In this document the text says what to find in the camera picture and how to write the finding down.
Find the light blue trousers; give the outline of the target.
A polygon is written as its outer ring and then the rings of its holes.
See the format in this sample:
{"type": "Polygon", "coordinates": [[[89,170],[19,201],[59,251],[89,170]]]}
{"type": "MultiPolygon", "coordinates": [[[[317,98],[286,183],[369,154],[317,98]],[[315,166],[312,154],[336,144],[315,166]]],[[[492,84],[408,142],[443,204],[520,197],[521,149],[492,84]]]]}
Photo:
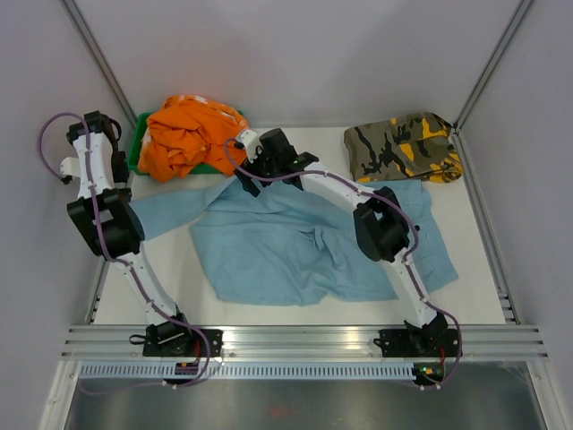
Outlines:
{"type": "Polygon", "coordinates": [[[392,300],[384,269],[359,249],[351,213],[314,193],[274,183],[253,197],[228,178],[217,185],[131,204],[148,239],[189,227],[220,300],[243,305],[317,305],[392,300]]]}

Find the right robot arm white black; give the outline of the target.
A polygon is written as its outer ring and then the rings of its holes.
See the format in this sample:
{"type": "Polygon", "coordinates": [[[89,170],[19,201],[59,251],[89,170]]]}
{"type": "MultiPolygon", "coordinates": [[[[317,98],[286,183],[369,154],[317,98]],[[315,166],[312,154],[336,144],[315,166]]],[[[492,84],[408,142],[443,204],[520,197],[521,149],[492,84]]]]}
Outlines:
{"type": "Polygon", "coordinates": [[[298,153],[280,129],[264,134],[245,129],[227,140],[224,148],[245,152],[245,160],[235,165],[235,175],[252,196],[264,186],[283,182],[349,213],[359,250],[383,267],[404,315],[404,328],[390,338],[380,335],[376,344],[388,340],[393,357],[424,357],[437,350],[449,325],[445,314],[430,302],[413,259],[418,232],[391,189],[372,190],[331,172],[318,157],[298,153]]]}

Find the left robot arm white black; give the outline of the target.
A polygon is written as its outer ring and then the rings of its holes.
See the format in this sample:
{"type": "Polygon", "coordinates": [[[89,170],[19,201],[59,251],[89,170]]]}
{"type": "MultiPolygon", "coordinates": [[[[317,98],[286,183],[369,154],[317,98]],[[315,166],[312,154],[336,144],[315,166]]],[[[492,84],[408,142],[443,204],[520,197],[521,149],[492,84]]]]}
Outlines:
{"type": "Polygon", "coordinates": [[[66,138],[76,155],[61,162],[60,174],[65,183],[77,178],[79,192],[67,205],[68,216],[89,249],[122,273],[145,313],[145,333],[132,335],[130,342],[143,346],[145,357],[195,355],[201,342],[151,268],[131,189],[120,186],[129,176],[120,137],[116,120],[98,111],[69,126],[66,138]]]}

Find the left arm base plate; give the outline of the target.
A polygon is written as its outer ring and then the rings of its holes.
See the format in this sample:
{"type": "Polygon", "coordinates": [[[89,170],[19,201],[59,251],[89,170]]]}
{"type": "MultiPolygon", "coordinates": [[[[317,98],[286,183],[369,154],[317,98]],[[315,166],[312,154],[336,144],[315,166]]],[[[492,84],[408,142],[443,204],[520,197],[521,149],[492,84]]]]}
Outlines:
{"type": "MultiPolygon", "coordinates": [[[[210,356],[219,357],[223,344],[223,331],[207,329],[202,331],[210,345],[210,356]]],[[[148,335],[133,334],[129,342],[134,346],[143,346],[145,357],[206,357],[208,350],[199,334],[183,333],[178,338],[163,343],[153,343],[148,335]]]]}

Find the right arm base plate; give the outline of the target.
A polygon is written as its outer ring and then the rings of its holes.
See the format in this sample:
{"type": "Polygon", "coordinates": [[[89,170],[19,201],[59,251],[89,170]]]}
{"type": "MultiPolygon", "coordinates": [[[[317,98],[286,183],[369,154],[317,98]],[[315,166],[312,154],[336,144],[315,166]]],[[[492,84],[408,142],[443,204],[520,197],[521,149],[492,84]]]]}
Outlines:
{"type": "Polygon", "coordinates": [[[385,329],[378,332],[373,344],[381,349],[382,356],[386,358],[442,358],[442,354],[455,357],[459,336],[455,329],[447,329],[442,334],[385,329]]]}

